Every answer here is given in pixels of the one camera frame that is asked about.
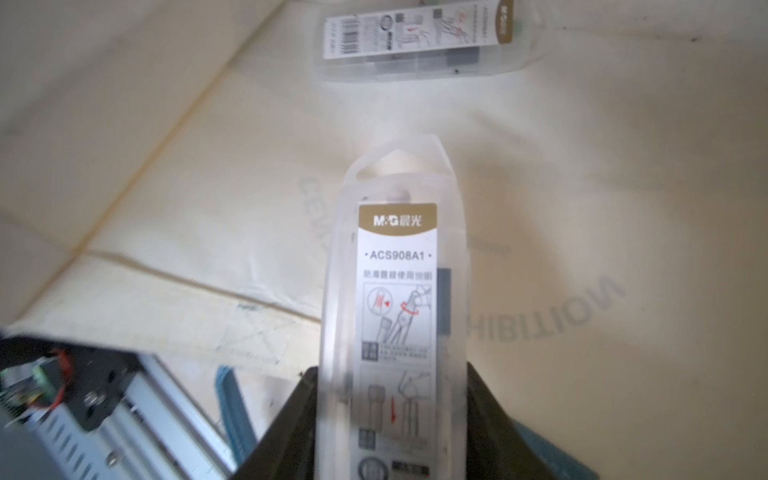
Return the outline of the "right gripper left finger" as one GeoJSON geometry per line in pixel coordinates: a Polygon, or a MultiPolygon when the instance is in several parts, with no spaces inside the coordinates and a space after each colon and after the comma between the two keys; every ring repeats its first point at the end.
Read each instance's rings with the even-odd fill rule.
{"type": "Polygon", "coordinates": [[[264,437],[230,478],[314,479],[317,397],[314,366],[303,373],[264,437]]]}

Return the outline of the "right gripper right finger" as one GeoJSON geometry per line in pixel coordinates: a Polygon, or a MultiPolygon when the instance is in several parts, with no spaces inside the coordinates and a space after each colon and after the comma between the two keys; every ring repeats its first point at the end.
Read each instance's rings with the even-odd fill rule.
{"type": "Polygon", "coordinates": [[[555,479],[467,363],[467,479],[555,479]]]}

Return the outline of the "cream canvas tote bag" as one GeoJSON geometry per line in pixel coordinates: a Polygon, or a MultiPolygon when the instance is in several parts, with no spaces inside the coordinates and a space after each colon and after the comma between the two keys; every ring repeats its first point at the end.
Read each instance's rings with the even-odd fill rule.
{"type": "Polygon", "coordinates": [[[550,1],[521,70],[334,83],[333,1],[5,1],[1,330],[156,353],[268,428],[351,163],[442,141],[468,356],[604,479],[767,475],[767,5],[550,1]]]}

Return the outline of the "compass set case in bag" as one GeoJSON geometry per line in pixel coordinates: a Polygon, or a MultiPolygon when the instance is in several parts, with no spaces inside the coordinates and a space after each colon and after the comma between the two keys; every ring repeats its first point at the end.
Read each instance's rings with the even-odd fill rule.
{"type": "Polygon", "coordinates": [[[315,64],[335,82],[509,73],[555,45],[546,1],[348,1],[316,39],[315,64]]]}

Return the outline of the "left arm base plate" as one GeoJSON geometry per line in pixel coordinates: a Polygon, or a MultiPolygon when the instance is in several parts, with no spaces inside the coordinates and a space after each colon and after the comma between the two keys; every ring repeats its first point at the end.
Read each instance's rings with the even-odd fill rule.
{"type": "Polygon", "coordinates": [[[67,410],[89,432],[113,413],[134,376],[138,356],[119,350],[44,340],[1,339],[1,410],[12,422],[45,420],[67,410]]]}

